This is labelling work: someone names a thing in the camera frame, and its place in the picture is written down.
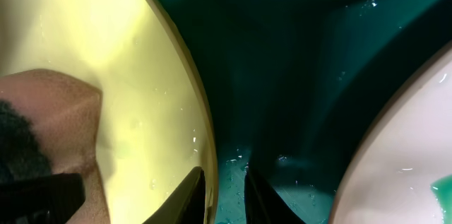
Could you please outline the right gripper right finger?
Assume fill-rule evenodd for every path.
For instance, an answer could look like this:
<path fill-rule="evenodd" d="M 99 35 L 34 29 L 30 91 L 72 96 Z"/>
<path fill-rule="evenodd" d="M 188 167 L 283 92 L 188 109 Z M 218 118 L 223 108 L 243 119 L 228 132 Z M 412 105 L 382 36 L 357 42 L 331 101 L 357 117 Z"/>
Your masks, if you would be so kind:
<path fill-rule="evenodd" d="M 247 224 L 306 224 L 255 169 L 244 178 Z"/>

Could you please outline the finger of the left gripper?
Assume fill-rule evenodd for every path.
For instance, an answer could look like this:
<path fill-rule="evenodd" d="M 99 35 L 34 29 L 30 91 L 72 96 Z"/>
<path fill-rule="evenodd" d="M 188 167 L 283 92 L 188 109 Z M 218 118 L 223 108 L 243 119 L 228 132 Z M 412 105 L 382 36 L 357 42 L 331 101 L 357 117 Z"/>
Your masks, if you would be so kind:
<path fill-rule="evenodd" d="M 64 224 L 85 202 L 80 174 L 57 174 L 1 185 L 2 223 Z"/>

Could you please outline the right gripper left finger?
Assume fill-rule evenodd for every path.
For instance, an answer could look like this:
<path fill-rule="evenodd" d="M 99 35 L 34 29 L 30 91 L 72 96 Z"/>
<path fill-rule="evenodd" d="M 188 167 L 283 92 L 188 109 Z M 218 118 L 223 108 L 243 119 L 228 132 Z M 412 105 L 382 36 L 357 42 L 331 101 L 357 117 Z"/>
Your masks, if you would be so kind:
<path fill-rule="evenodd" d="M 205 209 L 206 179 L 196 166 L 143 224 L 204 224 Z"/>

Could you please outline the pink and black sponge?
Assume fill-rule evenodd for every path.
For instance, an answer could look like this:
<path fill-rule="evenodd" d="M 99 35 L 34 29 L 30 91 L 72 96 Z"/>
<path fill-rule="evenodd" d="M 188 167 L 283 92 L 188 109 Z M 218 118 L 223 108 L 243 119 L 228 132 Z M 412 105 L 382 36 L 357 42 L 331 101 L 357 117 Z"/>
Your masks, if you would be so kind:
<path fill-rule="evenodd" d="M 81 174 L 86 200 L 69 222 L 109 223 L 95 150 L 101 91 L 63 73 L 35 69 L 1 77 L 1 100 L 30 122 L 52 173 Z"/>

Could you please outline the yellow-green plate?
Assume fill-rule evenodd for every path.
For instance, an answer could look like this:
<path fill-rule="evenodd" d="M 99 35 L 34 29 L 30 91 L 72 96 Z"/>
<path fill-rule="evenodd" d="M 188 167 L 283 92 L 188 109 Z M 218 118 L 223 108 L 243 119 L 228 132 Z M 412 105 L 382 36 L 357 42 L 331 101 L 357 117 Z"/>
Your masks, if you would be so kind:
<path fill-rule="evenodd" d="M 102 93 L 96 160 L 109 223 L 143 223 L 196 166 L 218 204 L 213 129 L 196 67 L 157 0 L 1 0 L 1 77 L 35 69 Z M 1 185 L 57 175 L 1 100 Z"/>

